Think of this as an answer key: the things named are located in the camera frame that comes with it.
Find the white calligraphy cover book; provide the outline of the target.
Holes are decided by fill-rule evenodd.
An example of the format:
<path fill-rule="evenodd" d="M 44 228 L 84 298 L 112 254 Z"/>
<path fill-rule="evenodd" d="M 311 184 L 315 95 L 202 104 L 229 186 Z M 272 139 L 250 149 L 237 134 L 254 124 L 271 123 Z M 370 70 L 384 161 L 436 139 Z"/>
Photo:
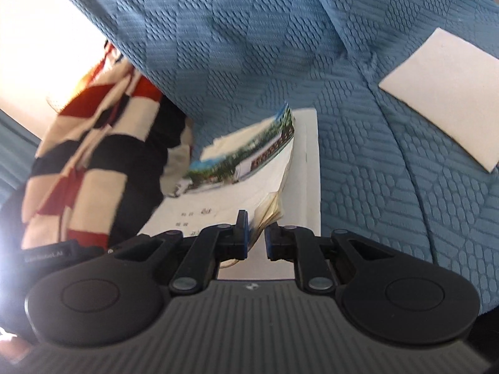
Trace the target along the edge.
<path fill-rule="evenodd" d="M 280 225 L 299 225 L 321 233 L 321 174 L 317 113 L 314 109 L 293 112 L 295 137 L 287 180 L 281 193 Z M 291 262 L 271 262 L 264 238 L 259 238 L 248 258 L 219 270 L 220 280 L 289 280 Z"/>

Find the photo cover booklet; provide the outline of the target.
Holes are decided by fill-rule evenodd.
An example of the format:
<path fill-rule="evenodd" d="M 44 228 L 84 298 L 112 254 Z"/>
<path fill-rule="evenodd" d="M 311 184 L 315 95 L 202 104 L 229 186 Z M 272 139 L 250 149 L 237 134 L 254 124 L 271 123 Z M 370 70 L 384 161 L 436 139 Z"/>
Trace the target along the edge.
<path fill-rule="evenodd" d="M 294 117 L 285 104 L 273 117 L 216 138 L 189 167 L 141 229 L 194 237 L 211 225 L 248 215 L 248 248 L 283 216 L 280 194 L 293 154 Z"/>

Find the white paper booklet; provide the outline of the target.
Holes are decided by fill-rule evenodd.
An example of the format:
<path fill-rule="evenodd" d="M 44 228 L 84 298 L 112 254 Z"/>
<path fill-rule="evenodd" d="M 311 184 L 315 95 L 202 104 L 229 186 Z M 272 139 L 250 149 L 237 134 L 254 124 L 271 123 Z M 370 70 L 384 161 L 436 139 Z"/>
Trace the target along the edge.
<path fill-rule="evenodd" d="M 498 58 L 441 28 L 379 83 L 484 170 L 498 165 Z"/>

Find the red black white striped blanket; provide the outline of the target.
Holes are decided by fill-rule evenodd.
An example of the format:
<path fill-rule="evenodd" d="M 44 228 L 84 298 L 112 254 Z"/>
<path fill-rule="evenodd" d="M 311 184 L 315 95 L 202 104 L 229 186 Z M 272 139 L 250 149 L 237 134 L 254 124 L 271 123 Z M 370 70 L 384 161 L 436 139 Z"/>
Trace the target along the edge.
<path fill-rule="evenodd" d="M 193 143 L 192 121 L 107 44 L 37 150 L 22 248 L 135 236 L 186 174 Z"/>

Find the blue window curtain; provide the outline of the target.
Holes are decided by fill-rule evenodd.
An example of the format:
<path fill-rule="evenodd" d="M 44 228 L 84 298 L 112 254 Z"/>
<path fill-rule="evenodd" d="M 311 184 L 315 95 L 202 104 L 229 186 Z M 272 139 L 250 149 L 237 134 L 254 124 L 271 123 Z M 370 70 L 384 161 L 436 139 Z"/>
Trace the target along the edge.
<path fill-rule="evenodd" d="M 23 185 L 31 173 L 39 138 L 13 120 L 6 112 L 0 116 L 0 202 Z"/>

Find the blue textured left pillow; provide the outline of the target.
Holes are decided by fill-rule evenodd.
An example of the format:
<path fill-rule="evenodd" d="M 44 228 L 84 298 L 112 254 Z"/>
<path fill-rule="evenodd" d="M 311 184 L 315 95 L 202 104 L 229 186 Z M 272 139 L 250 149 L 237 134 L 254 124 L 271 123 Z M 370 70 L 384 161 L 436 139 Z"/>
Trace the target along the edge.
<path fill-rule="evenodd" d="M 282 104 L 316 109 L 322 225 L 370 236 L 380 216 L 360 161 L 377 65 L 354 0 L 70 0 L 166 96 L 202 143 Z"/>

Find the blue textured pillow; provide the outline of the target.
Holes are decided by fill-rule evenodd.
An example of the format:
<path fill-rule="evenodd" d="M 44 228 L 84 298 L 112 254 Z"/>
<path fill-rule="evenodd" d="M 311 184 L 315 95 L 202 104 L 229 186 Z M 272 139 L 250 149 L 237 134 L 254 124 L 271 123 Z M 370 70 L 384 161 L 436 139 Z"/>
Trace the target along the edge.
<path fill-rule="evenodd" d="M 493 0 L 318 0 L 340 57 L 317 110 L 322 228 L 345 228 L 461 274 L 498 304 L 498 174 L 380 81 L 444 28 L 498 52 Z"/>
<path fill-rule="evenodd" d="M 360 161 L 377 65 L 354 0 L 70 0 L 166 96 L 202 143 L 282 104 L 316 109 L 322 225 L 370 236 L 380 216 Z"/>

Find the blue textured right pillow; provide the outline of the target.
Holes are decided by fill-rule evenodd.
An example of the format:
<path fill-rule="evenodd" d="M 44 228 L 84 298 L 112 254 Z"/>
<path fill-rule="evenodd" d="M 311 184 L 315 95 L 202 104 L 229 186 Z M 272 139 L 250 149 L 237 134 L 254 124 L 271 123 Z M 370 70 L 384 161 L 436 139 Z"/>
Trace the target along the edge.
<path fill-rule="evenodd" d="M 498 52 L 493 0 L 318 0 L 340 57 L 317 110 L 322 228 L 345 228 L 461 274 L 498 304 L 498 174 L 380 81 L 444 28 Z"/>

